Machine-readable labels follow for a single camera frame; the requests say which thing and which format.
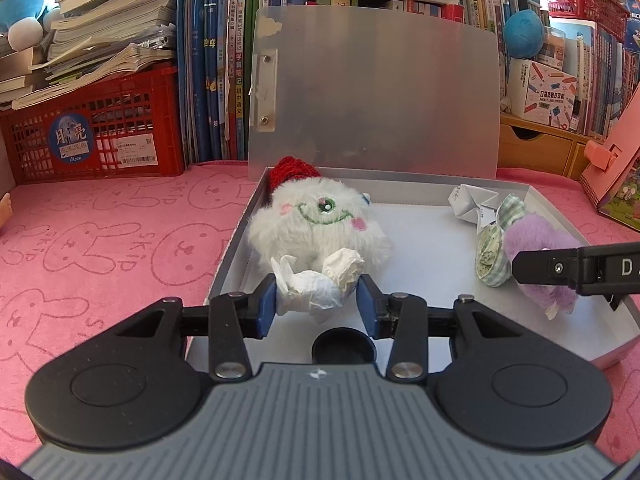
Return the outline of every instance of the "red basket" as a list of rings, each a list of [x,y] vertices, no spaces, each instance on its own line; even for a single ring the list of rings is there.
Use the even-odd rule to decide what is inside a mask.
[[[1,114],[16,184],[181,174],[176,73],[156,65]]]
[[[598,23],[624,43],[630,13],[616,0],[547,0],[549,15]]]

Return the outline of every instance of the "black cylinder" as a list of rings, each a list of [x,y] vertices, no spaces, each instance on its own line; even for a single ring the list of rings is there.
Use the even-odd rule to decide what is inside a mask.
[[[311,347],[317,365],[359,365],[376,362],[373,341],[354,328],[332,328],[322,332]]]

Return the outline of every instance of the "barcode label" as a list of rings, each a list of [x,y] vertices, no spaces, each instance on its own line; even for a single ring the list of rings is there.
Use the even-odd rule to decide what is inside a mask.
[[[114,147],[117,149],[119,168],[156,166],[158,164],[153,134],[123,137],[116,140]]]
[[[154,156],[134,156],[131,158],[123,158],[120,163],[121,164],[131,164],[132,162],[149,162],[150,160],[156,161]]]

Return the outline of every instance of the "red knit hat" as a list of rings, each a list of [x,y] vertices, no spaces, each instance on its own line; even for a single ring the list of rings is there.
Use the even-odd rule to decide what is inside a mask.
[[[287,180],[301,180],[314,176],[321,175],[311,164],[307,164],[301,158],[286,156],[274,166],[269,174],[269,194]]]

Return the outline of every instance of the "white plush toy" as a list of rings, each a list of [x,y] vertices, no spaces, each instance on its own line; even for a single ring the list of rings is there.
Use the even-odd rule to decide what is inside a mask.
[[[271,259],[294,256],[294,272],[322,272],[325,259],[351,249],[364,260],[364,272],[379,270],[391,242],[372,218],[369,197],[343,183],[322,178],[312,166],[293,157],[271,171],[271,204],[249,225],[249,241],[260,264],[271,272]]]

